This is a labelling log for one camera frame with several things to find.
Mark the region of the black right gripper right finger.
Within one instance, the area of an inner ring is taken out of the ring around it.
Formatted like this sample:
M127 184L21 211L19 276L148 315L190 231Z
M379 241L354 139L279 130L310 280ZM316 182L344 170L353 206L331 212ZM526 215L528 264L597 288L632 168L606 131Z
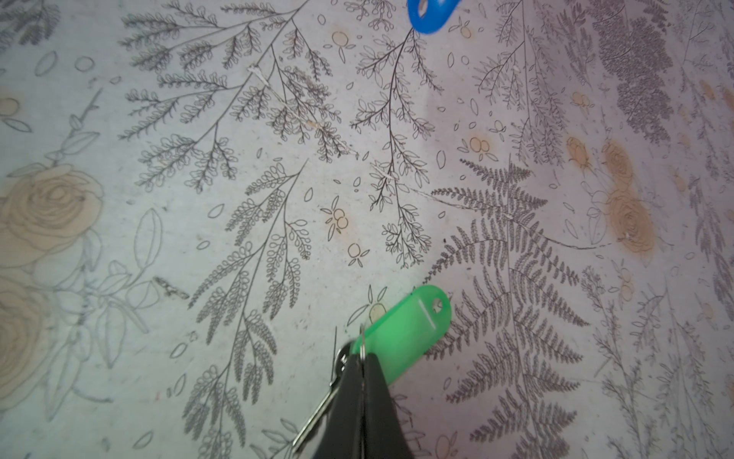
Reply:
M363 449L367 459L413 459L404 438L397 411L375 354L368 354L363 363L364 421Z

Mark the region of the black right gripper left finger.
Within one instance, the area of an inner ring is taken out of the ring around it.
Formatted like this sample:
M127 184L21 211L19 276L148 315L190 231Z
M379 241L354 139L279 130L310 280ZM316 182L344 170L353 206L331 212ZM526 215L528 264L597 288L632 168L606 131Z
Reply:
M359 355L344 367L331 415L313 459L361 458L363 372Z

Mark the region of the green plastic key tag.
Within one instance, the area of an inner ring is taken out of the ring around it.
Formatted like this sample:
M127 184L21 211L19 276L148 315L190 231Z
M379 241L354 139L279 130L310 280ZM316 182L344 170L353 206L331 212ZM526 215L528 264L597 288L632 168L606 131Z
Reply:
M448 332L452 306L448 295L424 285L366 329L366 352L378 357L386 384L393 384ZM351 353L359 353L359 337Z

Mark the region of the blue plastic key tag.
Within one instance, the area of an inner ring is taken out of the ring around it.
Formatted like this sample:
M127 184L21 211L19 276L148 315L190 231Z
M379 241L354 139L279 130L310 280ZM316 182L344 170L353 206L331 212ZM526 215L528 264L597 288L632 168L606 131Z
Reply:
M460 0L408 0L412 28L420 34L435 34L449 21Z

